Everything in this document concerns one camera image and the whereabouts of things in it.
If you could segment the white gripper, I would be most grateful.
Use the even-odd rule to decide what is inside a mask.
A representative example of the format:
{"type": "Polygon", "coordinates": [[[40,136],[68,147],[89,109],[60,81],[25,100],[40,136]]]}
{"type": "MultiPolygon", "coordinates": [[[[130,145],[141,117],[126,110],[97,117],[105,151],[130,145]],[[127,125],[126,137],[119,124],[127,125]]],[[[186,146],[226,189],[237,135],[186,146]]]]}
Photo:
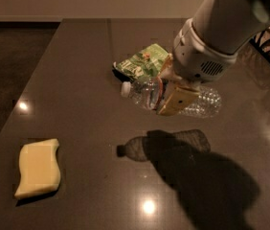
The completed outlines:
{"type": "MultiPolygon", "coordinates": [[[[208,46],[196,33],[192,19],[188,19],[173,40],[172,54],[168,54],[159,77],[170,79],[173,69],[176,75],[188,81],[218,81],[236,62],[237,54],[224,54],[208,46]]],[[[156,113],[173,116],[184,110],[200,94],[199,90],[169,83],[156,113]]]]}

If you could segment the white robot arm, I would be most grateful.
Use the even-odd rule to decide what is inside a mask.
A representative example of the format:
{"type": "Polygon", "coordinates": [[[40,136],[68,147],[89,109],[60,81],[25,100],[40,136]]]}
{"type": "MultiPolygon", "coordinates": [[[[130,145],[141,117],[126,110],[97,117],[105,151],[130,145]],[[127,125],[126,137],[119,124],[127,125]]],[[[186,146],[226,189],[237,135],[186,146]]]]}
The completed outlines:
{"type": "Polygon", "coordinates": [[[270,27],[270,0],[204,0],[173,41],[173,61],[161,70],[168,85],[157,113],[172,116],[199,96],[199,87],[219,80],[238,52],[270,27]]]}

